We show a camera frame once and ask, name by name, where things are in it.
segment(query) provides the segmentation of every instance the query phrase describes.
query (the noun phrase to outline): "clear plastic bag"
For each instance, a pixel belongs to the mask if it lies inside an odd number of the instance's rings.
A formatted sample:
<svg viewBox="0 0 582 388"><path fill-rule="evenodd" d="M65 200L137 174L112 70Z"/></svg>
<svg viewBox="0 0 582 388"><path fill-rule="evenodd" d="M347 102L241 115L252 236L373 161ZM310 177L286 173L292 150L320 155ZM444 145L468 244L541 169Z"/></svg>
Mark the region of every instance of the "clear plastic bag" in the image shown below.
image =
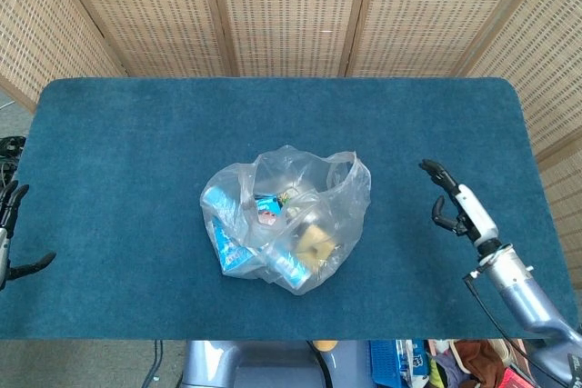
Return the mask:
<svg viewBox="0 0 582 388"><path fill-rule="evenodd" d="M370 185L356 153L320 158L290 145L219 171L200 205L223 274L294 294L319 286L360 239Z"/></svg>

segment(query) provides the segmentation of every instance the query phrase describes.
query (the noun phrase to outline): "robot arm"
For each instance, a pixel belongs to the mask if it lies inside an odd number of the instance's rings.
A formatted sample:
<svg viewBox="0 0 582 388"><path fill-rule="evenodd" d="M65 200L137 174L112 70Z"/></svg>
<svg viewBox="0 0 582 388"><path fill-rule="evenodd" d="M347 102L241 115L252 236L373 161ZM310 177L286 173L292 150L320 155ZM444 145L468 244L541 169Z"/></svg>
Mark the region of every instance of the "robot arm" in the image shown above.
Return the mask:
<svg viewBox="0 0 582 388"><path fill-rule="evenodd" d="M573 378L569 355L582 356L582 336L572 329L552 304L511 244L503 245L499 232L483 205L471 190L457 182L434 161L423 160L420 167L435 184L442 186L457 207L457 219L444 217L444 197L433 207L435 224L457 235L466 235L479 253L478 267L466 276L471 281L486 274L521 326L531 333L549 337L552 345L536 350L529 359L532 373L544 388L567 386Z"/></svg>

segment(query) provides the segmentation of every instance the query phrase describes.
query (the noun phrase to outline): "blue table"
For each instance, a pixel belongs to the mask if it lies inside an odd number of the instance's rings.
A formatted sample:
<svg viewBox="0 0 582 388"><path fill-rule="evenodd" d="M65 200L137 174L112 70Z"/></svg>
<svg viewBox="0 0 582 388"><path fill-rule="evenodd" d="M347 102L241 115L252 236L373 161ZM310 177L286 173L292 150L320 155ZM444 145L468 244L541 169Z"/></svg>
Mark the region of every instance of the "blue table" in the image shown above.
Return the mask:
<svg viewBox="0 0 582 388"><path fill-rule="evenodd" d="M356 150L372 174L362 239L304 296L224 277L198 197L233 162L291 144ZM483 79L108 79L51 83L19 179L14 264L57 257L0 293L2 338L498 337L461 278L466 239L430 221L445 164L570 321L576 308L513 88ZM514 336L493 287L483 298Z"/></svg>

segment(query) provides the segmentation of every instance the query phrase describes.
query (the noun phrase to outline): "floor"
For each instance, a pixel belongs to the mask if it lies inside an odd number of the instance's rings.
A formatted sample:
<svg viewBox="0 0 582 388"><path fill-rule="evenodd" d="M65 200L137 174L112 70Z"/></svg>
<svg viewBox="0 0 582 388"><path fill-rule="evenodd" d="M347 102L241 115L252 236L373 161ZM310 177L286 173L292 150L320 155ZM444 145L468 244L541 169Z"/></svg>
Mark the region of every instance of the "floor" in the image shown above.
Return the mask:
<svg viewBox="0 0 582 388"><path fill-rule="evenodd" d="M0 93L0 107L9 102ZM32 118L18 104L0 109L0 138L27 135ZM582 291L576 297L582 313ZM164 341L164 359L152 388L176 386L185 345ZM153 341L0 341L0 388L137 388L153 361Z"/></svg>

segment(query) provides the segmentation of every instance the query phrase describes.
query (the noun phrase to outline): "cable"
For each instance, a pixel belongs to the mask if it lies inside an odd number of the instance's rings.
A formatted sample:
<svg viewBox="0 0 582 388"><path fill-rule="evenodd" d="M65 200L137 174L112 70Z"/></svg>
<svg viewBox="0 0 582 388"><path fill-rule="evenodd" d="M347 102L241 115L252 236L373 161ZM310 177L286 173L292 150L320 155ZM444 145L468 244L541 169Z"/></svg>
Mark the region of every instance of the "cable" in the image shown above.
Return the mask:
<svg viewBox="0 0 582 388"><path fill-rule="evenodd" d="M536 383L536 381L534 381L534 379L532 378L532 376L528 376L527 374L525 374L524 371L521 368L519 368L516 364L511 363L509 365L509 368L512 369L517 374L519 374L522 377L522 379L524 379L525 381L528 381L529 383L531 383L536 388L539 387L539 385Z"/></svg>
<svg viewBox="0 0 582 388"><path fill-rule="evenodd" d="M334 388L334 383L331 380L331 374L329 373L329 368L327 367L327 363L323 355L317 350L313 343L307 341L307 344L309 344L311 351L316 356L317 363L319 363L319 366L321 367L321 373L324 374L324 379L326 381L326 388Z"/></svg>
<svg viewBox="0 0 582 388"><path fill-rule="evenodd" d="M543 374L545 374L547 377L549 377L550 379L552 379L554 382L558 383L559 385L567 388L567 384L565 384L562 381L560 381L553 374L548 373L546 370L544 370L541 367L541 365L539 365L538 363L536 363L534 360L530 359L529 356L527 356L527 354L521 350L521 347L519 347L516 343L514 343L514 341L511 338L509 338L509 336L507 335L506 331L503 329L503 327L501 327L501 325L495 319L495 317L493 316L493 314L491 312L489 312L489 310L485 306L485 303L481 300L481 297L479 297L479 293L478 293L477 289L475 288L475 286L473 285L473 277L470 274L468 274L467 276L465 276L463 278L463 282L465 283L465 285L467 286L467 288L469 289L469 291L473 294L473 297L475 297L475 299L477 300L477 302L481 306L481 309L483 309L483 312L487 315L487 317L489 317L489 320L491 320L491 323L497 328L497 330L503 335L503 337L511 344L511 346L515 350L517 350L517 352L519 354L521 354L526 361L528 361L529 363L531 363L540 372L542 372Z"/></svg>
<svg viewBox="0 0 582 388"><path fill-rule="evenodd" d="M150 385L150 383L154 380L154 376L156 375L156 372L160 369L160 365L162 364L162 359L164 359L164 341L159 340L160 342L159 360L157 358L157 342L158 340L154 341L154 363L152 363L149 372L147 372L147 376L145 377L144 382L142 383L142 388L147 388Z"/></svg>
<svg viewBox="0 0 582 388"><path fill-rule="evenodd" d="M14 177L25 142L26 138L23 136L0 138L0 184L2 186L6 186Z"/></svg>
<svg viewBox="0 0 582 388"><path fill-rule="evenodd" d="M182 374L180 374L180 379L178 379L178 382L176 382L175 388L182 388L182 379L183 378L184 378L184 372L182 372Z"/></svg>
<svg viewBox="0 0 582 388"><path fill-rule="evenodd" d="M13 104L15 101L13 100L12 102L8 102L7 104L3 104L2 106L0 106L0 110L6 108L7 106L10 106L11 104Z"/></svg>

